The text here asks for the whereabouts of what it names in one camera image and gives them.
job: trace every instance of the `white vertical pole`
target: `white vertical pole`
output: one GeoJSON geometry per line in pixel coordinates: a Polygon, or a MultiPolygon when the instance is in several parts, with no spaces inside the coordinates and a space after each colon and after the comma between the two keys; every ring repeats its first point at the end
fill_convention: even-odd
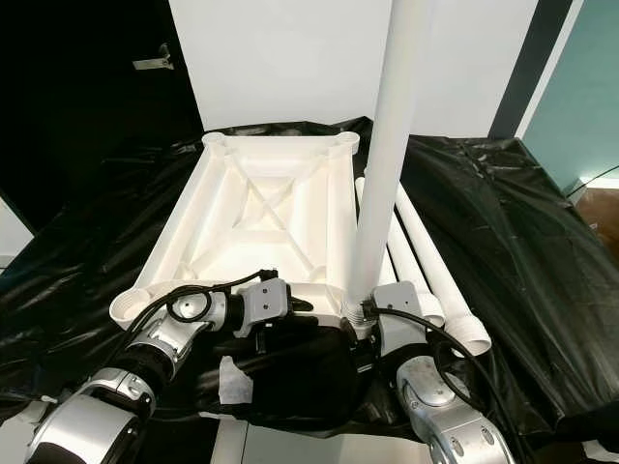
{"type": "MultiPolygon", "coordinates": [[[[357,189],[359,198],[362,198],[364,195],[363,177],[355,181],[355,188],[357,189]]],[[[394,266],[398,272],[398,280],[400,282],[408,280],[413,284],[413,287],[415,287],[415,293],[417,293],[417,300],[419,301],[422,317],[436,326],[442,326],[445,323],[445,316],[441,309],[441,304],[436,297],[430,293],[426,284],[426,279],[424,278],[424,273],[417,263],[413,250],[410,248],[404,231],[400,227],[398,218],[395,214],[391,216],[391,226],[387,234],[387,248],[391,253],[394,266]]],[[[393,283],[394,281],[395,279],[389,282],[383,282],[381,272],[381,278],[379,278],[378,283],[379,285],[383,285],[384,283],[393,283]]]]}
{"type": "Polygon", "coordinates": [[[399,176],[413,119],[417,80],[430,35],[434,0],[393,0],[369,145],[366,194],[342,312],[368,334],[359,303],[378,282],[399,176]]]}

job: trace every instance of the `white pipe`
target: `white pipe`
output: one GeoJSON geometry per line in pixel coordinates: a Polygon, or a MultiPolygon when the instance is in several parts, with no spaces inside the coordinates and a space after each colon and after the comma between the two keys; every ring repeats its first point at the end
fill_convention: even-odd
{"type": "MultiPolygon", "coordinates": [[[[355,181],[355,188],[357,189],[357,196],[361,199],[364,195],[363,177],[355,181]]],[[[435,326],[442,326],[445,323],[445,316],[443,315],[441,304],[438,302],[438,299],[430,293],[426,284],[426,279],[424,278],[424,273],[422,273],[419,264],[417,264],[417,258],[415,258],[413,251],[410,249],[404,231],[399,225],[398,218],[395,214],[391,214],[391,225],[389,227],[389,233],[387,234],[387,247],[389,248],[391,259],[396,267],[398,280],[400,282],[408,280],[415,287],[415,293],[417,294],[422,317],[435,326]]],[[[383,284],[382,274],[379,283],[383,284]]]]}
{"type": "Polygon", "coordinates": [[[393,0],[369,145],[366,198],[361,203],[343,314],[368,335],[360,302],[376,286],[399,175],[413,119],[417,78],[427,49],[434,0],[393,0]]]}
{"type": "Polygon", "coordinates": [[[445,330],[473,355],[481,355],[491,346],[486,328],[482,321],[471,314],[454,278],[402,186],[398,186],[396,206],[424,268],[432,293],[438,298],[445,313],[445,330]]]}
{"type": "Polygon", "coordinates": [[[383,255],[383,263],[380,266],[380,275],[378,276],[378,285],[388,285],[396,281],[397,280],[396,273],[394,273],[394,267],[391,265],[389,254],[387,254],[387,250],[385,249],[385,254],[383,255]]]}

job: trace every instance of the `black plastic sheet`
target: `black plastic sheet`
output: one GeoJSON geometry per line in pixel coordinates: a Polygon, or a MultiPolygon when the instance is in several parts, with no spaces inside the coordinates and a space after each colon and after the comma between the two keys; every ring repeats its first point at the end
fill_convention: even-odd
{"type": "MultiPolygon", "coordinates": [[[[222,131],[355,131],[362,137],[354,157],[358,176],[367,160],[371,121],[222,131]]],[[[120,335],[108,318],[108,305],[133,284],[198,156],[191,147],[181,147],[133,150],[107,159],[90,188],[0,276],[0,420],[3,412],[5,417],[18,412],[20,401],[55,396],[76,385],[104,360],[120,335]]],[[[402,184],[465,299],[490,332],[493,347],[482,361],[520,433],[540,439],[617,436],[619,269],[526,148],[516,139],[411,136],[402,184]]],[[[338,343],[337,348],[332,358],[310,356],[308,363],[315,364],[300,374],[299,385],[317,372],[339,371],[348,372],[340,375],[346,389],[329,391],[329,401],[341,400],[336,414],[317,408],[309,421],[303,418],[310,425],[299,421],[299,428],[333,427],[325,434],[410,433],[389,382],[380,375],[369,381],[356,378],[350,360],[339,356],[347,350],[345,341],[338,342],[332,333],[316,336],[338,343]]],[[[213,386],[204,388],[204,382],[217,368],[217,357],[211,356],[214,343],[201,340],[196,345],[163,399],[168,411],[213,405],[213,386]]],[[[278,365],[266,367],[274,373],[278,365]]],[[[328,389],[324,382],[318,384],[289,398],[319,405],[320,394],[328,389]]],[[[263,397],[262,408],[246,412],[248,418],[295,428],[298,416],[291,413],[301,406],[290,402],[288,410],[269,416],[267,409],[275,403],[263,397]]],[[[493,405],[489,407],[493,414],[493,405]]]]}

